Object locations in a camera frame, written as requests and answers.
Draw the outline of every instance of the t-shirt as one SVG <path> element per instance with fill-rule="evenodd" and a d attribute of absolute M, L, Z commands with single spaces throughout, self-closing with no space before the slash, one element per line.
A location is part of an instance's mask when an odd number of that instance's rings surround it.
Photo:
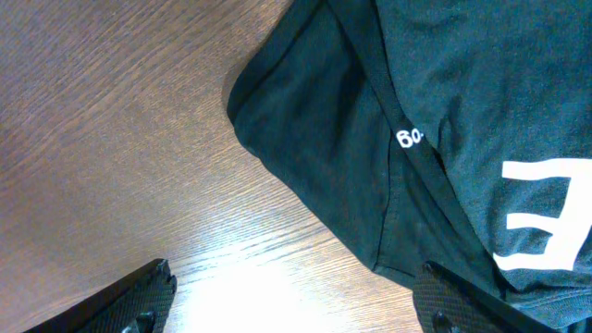
<path fill-rule="evenodd" d="M 589 1 L 295 0 L 228 115 L 374 272 L 411 288 L 431 260 L 584 329 L 591 20 Z"/>

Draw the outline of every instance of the tabletop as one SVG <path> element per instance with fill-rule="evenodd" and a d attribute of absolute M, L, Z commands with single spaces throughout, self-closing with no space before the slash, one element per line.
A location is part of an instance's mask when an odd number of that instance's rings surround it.
<path fill-rule="evenodd" d="M 0 2 L 0 327 L 20 332 L 154 258 L 166 332 L 414 332 L 238 143 L 234 80 L 289 0 Z"/>

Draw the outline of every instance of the wooden table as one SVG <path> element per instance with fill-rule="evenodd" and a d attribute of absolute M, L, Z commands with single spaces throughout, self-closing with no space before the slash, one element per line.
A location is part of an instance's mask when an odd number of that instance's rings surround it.
<path fill-rule="evenodd" d="M 0 2 L 0 327 L 155 257 L 167 332 L 419 331 L 237 142 L 224 103 L 288 0 Z"/>

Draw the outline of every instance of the white graphic print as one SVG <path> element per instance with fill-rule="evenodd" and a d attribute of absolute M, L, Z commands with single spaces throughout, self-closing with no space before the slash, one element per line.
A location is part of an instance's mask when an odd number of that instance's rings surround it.
<path fill-rule="evenodd" d="M 424 133 L 419 129 L 412 129 L 411 133 L 408 130 L 400 130 L 397 132 L 397 140 L 403 148 L 411 148 L 414 144 L 422 141 Z"/>
<path fill-rule="evenodd" d="M 504 162 L 506 179 L 541 180 L 569 178 L 565 205 L 559 218 L 536 214 L 507 215 L 507 228 L 539 228 L 552 234 L 543 254 L 516 253 L 506 257 L 493 253 L 499 269 L 574 270 L 575 258 L 592 227 L 592 160 L 558 158 L 536 163 Z"/>

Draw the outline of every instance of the wood grain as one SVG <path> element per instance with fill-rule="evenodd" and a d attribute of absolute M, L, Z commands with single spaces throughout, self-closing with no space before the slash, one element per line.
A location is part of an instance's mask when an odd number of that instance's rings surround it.
<path fill-rule="evenodd" d="M 0 2 L 0 327 L 155 257 L 167 332 L 419 331 L 238 144 L 224 110 L 288 0 Z"/>

